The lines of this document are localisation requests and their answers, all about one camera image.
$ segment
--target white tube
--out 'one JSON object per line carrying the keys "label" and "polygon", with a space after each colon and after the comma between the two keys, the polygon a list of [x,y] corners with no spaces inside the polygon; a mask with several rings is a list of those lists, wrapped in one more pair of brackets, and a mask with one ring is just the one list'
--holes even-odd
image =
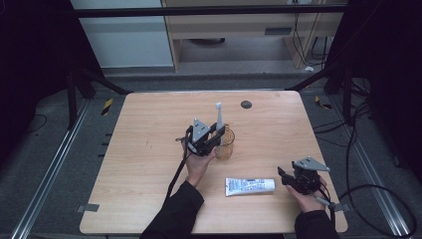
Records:
{"label": "white tube", "polygon": [[274,179],[226,178],[226,196],[274,191]]}

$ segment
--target gray floor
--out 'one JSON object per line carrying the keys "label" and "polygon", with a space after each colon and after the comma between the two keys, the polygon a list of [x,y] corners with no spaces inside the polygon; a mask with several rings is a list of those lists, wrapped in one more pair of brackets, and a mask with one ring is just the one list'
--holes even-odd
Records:
{"label": "gray floor", "polygon": [[[144,91],[201,91],[201,90],[281,90],[306,79],[312,73],[294,68],[281,39],[226,39],[220,45],[198,45],[185,41],[177,73],[156,73],[132,78],[109,78],[117,85],[136,92]],[[312,84],[301,92],[304,105],[314,127],[340,120],[336,110],[327,110],[315,102],[315,95],[324,98],[321,86],[324,80]],[[124,96],[119,96],[98,84],[97,95],[89,108],[59,174],[39,211],[31,230],[33,238],[88,238],[79,230],[83,214],[79,205],[88,202],[96,176],[100,170],[109,133],[112,133]],[[335,106],[341,93],[330,96]],[[113,98],[106,116],[101,116],[105,101]],[[80,96],[79,106],[83,104]],[[355,97],[358,106],[363,99]],[[11,154],[13,164],[0,174],[0,235],[8,238],[25,213],[48,170],[57,149],[66,134],[68,105],[66,92],[59,92],[38,103],[37,114],[28,131]],[[329,128],[318,127],[316,131]],[[346,145],[349,140],[347,127],[316,135],[337,194],[346,191]],[[422,219],[422,186],[412,172],[396,167],[393,154],[387,146],[370,114],[357,120],[356,131],[366,156],[376,170],[383,185],[406,201],[417,219]],[[349,159],[350,185],[370,182],[361,155],[353,149]],[[371,223],[391,233],[379,200],[372,189],[352,193],[356,207]],[[406,210],[396,203],[408,227],[412,221]],[[342,238],[386,238],[367,226],[354,211],[345,213],[349,225]],[[281,235],[261,235],[248,238],[280,238]],[[422,238],[421,230],[413,238]]]}

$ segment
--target black cable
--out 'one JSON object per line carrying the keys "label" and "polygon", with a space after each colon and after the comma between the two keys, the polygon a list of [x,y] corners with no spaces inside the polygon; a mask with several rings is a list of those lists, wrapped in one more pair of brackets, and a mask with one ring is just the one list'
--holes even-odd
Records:
{"label": "black cable", "polygon": [[[354,117],[357,116],[357,113],[360,111],[360,108],[357,108],[356,111],[354,112]],[[348,143],[347,146],[347,151],[346,151],[346,162],[345,162],[345,167],[346,167],[346,172],[345,172],[345,177],[346,177],[346,192],[344,192],[338,199],[340,200],[343,196],[348,195],[348,199],[350,201],[350,205],[352,206],[352,208],[354,209],[354,211],[356,212],[357,216],[362,219],[368,226],[370,226],[372,229],[374,229],[375,231],[379,232],[380,234],[384,235],[384,236],[388,236],[388,237],[392,237],[392,238],[408,238],[410,236],[412,236],[415,232],[416,232],[416,228],[417,228],[417,219],[415,217],[415,215],[413,214],[412,210],[410,209],[410,207],[406,204],[406,202],[404,202],[404,200],[402,200],[396,193],[392,192],[391,190],[379,186],[379,185],[374,185],[374,184],[364,184],[364,185],[360,185],[360,186],[356,186],[353,188],[350,188],[350,181],[349,181],[349,155],[350,155],[350,149],[351,149],[351,145],[352,145],[352,139],[353,136],[355,135],[356,132],[356,125],[355,123],[352,124],[352,132],[351,132],[351,136],[350,136],[350,141]],[[353,198],[351,196],[351,192],[360,188],[364,188],[364,187],[376,187],[376,188],[380,188],[383,190],[388,191],[391,195],[393,195],[405,208],[406,210],[409,212],[409,214],[412,217],[413,220],[413,229],[410,231],[410,233],[406,234],[406,235],[402,235],[402,236],[397,236],[388,232],[385,232],[381,229],[379,229],[378,227],[374,226],[372,223],[370,223],[368,220],[366,220],[358,211],[356,205],[354,204]]]}
{"label": "black cable", "polygon": [[2,16],[6,12],[6,2],[5,0],[1,0],[1,2],[3,4],[3,8],[0,11],[0,16]]}
{"label": "black cable", "polygon": [[186,163],[187,158],[190,156],[187,155],[187,148],[188,148],[188,134],[192,131],[192,125],[186,130],[186,135],[182,139],[182,142],[185,143],[184,151],[183,151],[183,159],[180,161],[179,167],[174,174],[173,179],[171,180],[170,184],[168,185],[167,194],[165,195],[164,203],[170,198],[171,191],[173,190],[174,184],[176,184],[177,178],[179,178],[180,172],[183,170],[183,166]]}
{"label": "black cable", "polygon": [[38,130],[40,130],[40,128],[42,128],[44,125],[46,125],[46,123],[47,123],[47,117],[46,116],[40,115],[40,114],[36,114],[35,116],[44,118],[44,122],[40,126],[38,126],[37,128],[28,130],[25,133],[31,133],[31,132],[38,131]]}
{"label": "black cable", "polygon": [[[317,66],[317,65],[321,65],[321,64],[323,64],[323,63],[312,63],[312,62],[309,62],[308,60],[307,60],[307,56],[305,56],[305,50],[304,50],[304,47],[303,47],[303,45],[302,45],[302,41],[301,41],[301,38],[300,38],[300,36],[299,36],[299,32],[298,32],[298,21],[299,21],[299,13],[296,13],[295,14],[295,29],[294,29],[294,32],[293,32],[293,45],[294,45],[294,47],[295,47],[295,49],[296,49],[296,51],[297,51],[297,53],[299,54],[299,57],[301,58],[301,61],[306,65],[306,66],[309,66],[309,67],[313,67],[313,66]],[[301,47],[301,49],[302,49],[302,53],[299,51],[299,49],[298,49],[298,47],[297,47],[297,45],[296,45],[296,41],[295,41],[295,37],[297,36],[297,38],[298,38],[298,41],[299,41],[299,45],[300,45],[300,47]]]}

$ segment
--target robotic arm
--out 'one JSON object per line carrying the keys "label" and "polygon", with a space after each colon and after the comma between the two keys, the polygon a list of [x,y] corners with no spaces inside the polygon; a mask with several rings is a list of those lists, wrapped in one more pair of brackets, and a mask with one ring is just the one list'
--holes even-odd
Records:
{"label": "robotic arm", "polygon": [[283,185],[290,185],[297,192],[308,195],[320,188],[319,175],[317,171],[329,171],[329,168],[316,161],[313,157],[306,157],[299,161],[293,161],[294,175],[286,174],[278,167],[279,176],[282,177]]}

